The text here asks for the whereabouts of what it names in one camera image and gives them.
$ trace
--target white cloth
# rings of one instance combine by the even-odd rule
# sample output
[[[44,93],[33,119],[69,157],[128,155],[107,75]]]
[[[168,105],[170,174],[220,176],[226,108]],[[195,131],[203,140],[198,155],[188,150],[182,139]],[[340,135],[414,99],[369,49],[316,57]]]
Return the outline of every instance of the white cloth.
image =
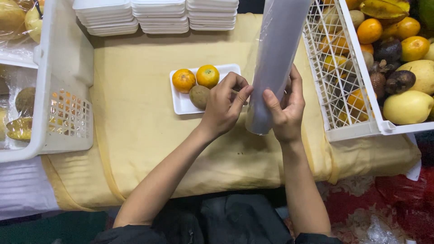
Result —
[[[41,158],[0,163],[0,220],[59,210]]]

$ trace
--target person's right hand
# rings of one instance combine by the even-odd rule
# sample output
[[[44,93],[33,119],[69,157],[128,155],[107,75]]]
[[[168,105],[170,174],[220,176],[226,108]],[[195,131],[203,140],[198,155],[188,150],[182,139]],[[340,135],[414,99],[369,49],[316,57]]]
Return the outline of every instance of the person's right hand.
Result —
[[[286,86],[282,102],[279,103],[269,89],[263,93],[265,103],[273,116],[274,135],[281,144],[301,140],[301,121],[305,101],[302,78],[295,65],[292,66],[289,78],[291,84]]]

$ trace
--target plastic wrap roll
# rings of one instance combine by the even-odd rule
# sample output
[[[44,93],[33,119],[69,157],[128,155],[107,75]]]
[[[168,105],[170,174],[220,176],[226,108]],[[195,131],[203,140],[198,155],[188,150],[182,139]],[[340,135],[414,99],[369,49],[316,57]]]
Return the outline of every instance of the plastic wrap roll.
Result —
[[[254,91],[246,119],[247,130],[254,134],[266,135],[272,127],[271,113],[262,93],[270,89],[282,99],[311,3],[311,0],[265,1]]]

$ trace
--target table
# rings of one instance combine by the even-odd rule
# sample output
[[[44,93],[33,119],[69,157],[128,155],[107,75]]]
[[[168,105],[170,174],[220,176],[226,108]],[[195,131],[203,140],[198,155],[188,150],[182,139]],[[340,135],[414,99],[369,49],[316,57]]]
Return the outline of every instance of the table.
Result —
[[[201,114],[176,115],[169,72],[204,64],[237,63],[251,83],[262,15],[239,14],[229,32],[181,35],[141,32],[92,37],[95,84],[94,146],[84,152],[42,157],[59,207],[91,211],[122,204],[134,187],[200,122]],[[405,135],[328,143],[304,44],[295,64],[303,77],[306,109],[302,136],[317,181],[351,175],[405,173],[420,151]],[[231,132],[213,142],[181,181],[173,197],[284,183],[282,156],[273,133],[244,128],[245,113]]]

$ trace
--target hand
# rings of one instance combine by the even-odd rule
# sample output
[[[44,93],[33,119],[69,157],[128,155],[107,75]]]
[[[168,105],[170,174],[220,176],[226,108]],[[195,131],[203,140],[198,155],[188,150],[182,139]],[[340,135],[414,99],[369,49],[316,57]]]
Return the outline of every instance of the hand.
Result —
[[[204,128],[212,138],[230,131],[235,126],[241,109],[252,91],[253,86],[249,86],[245,78],[230,72],[211,89],[205,114],[198,127]]]
[[[265,103],[273,116],[274,135],[281,144],[301,141],[301,121],[305,102],[302,78],[295,65],[292,66],[289,78],[290,84],[285,88],[281,103],[271,90],[266,89],[263,93]]]

